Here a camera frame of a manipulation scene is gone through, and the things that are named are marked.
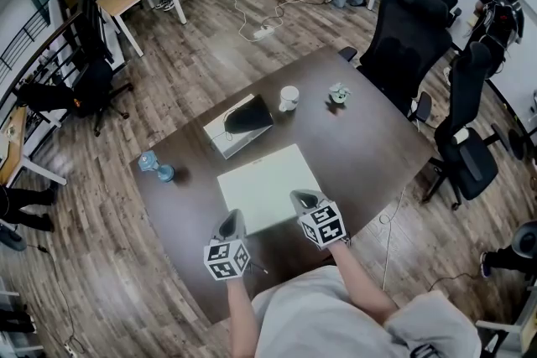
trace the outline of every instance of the white sneaker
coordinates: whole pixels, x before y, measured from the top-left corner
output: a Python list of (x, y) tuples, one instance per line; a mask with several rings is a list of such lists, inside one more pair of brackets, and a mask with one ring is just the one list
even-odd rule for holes
[(171, 11), (175, 7), (175, 4), (173, 2), (169, 2), (165, 7), (164, 11), (168, 12)]
[(168, 2), (166, 0), (163, 0), (161, 3), (159, 3), (157, 6), (155, 6), (154, 8), (155, 9), (161, 9), (161, 8), (164, 8), (166, 7), (166, 5), (168, 5)]

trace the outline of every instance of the wooden floor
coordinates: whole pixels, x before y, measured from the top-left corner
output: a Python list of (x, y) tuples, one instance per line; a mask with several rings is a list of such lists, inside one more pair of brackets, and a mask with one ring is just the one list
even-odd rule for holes
[[(278, 1), (238, 0), (248, 18), (242, 33), (252, 38), (262, 20), (274, 15)], [(127, 16), (127, 26), (145, 53), (139, 58), (122, 40), (130, 61), (115, 84), (130, 80), (135, 90), (121, 96), (117, 105), (130, 118), (111, 114), (95, 138), (91, 119), (70, 117), (34, 157), (66, 176), (68, 184), (50, 212), (54, 234), (23, 226), (19, 231), (30, 244), (46, 246), (52, 253), (76, 336), (87, 348), (84, 356), (228, 355), (226, 322), (209, 326), (192, 302), (150, 225), (128, 163), (192, 117), (321, 46), (352, 45), (362, 53), (377, 20), (376, 13), (365, 8), (288, 4), (284, 25), (263, 41), (250, 43), (237, 34), (243, 16), (233, 2), (188, 0), (182, 5), (188, 19), (184, 26), (175, 12), (133, 8)], [(423, 84), (435, 101), (430, 121), (434, 126), (446, 116), (449, 104), (441, 74), (446, 62), (439, 61)], [(512, 125), (486, 86), (474, 126), (485, 136), (492, 122), (503, 130)], [(421, 131), (432, 140), (432, 130), (421, 126)], [(480, 253), (507, 245), (514, 229), (534, 214), (531, 168), (499, 145), (492, 151), (498, 177), (482, 196), (455, 213), (447, 184), (428, 205), (420, 204), (435, 177), (431, 167), (406, 188), (393, 222), (386, 279), (386, 290), (397, 304), (426, 292), (439, 277), (476, 274)], [(30, 189), (46, 185), (28, 172), (17, 182)], [(392, 215), (398, 200), (394, 195), (383, 213)], [(379, 284), (387, 240), (388, 226), (377, 217), (352, 241), (356, 256)], [(60, 343), (70, 336), (70, 323), (49, 258), (33, 248), (16, 253), (3, 247), (0, 268), (8, 286), (29, 304), (50, 356), (63, 356)], [(471, 319), (509, 321), (521, 299), (523, 277), (495, 271), (486, 281), (464, 277), (446, 280), (438, 288)]]

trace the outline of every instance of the gray shirt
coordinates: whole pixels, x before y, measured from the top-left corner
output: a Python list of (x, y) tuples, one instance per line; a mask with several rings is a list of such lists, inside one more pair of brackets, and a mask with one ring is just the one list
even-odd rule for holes
[(415, 298), (384, 326), (351, 304), (337, 267), (322, 267), (253, 300), (257, 358), (478, 358), (481, 342), (467, 317), (439, 291)]

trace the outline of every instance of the backpack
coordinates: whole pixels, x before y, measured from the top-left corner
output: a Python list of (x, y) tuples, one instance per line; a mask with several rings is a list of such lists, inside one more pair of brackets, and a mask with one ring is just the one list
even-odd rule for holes
[(506, 50), (513, 43), (519, 32), (517, 12), (521, 9), (519, 1), (492, 0), (485, 5), (485, 36)]

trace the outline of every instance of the dark wooden table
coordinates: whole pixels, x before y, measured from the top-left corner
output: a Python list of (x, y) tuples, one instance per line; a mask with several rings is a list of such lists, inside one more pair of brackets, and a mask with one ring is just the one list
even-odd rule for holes
[[(352, 92), (345, 109), (328, 102), (337, 82)], [(300, 90), (294, 112), (278, 110), (279, 91)], [(225, 160), (211, 149), (203, 127), (248, 94), (261, 94), (274, 127)], [(331, 48), (319, 49), (266, 76), (201, 114), (152, 149), (161, 163), (175, 167), (173, 182), (153, 172), (131, 170), (154, 228), (179, 276), (207, 318), (225, 319), (226, 286), (203, 265), (203, 246), (215, 224), (227, 215), (216, 177), (297, 143), (323, 192), (341, 210), (351, 235), (360, 231), (425, 166), (433, 150), (392, 103)], [(320, 265), (319, 252), (296, 221), (248, 238), (253, 261), (266, 267), (246, 274), (254, 293)]]

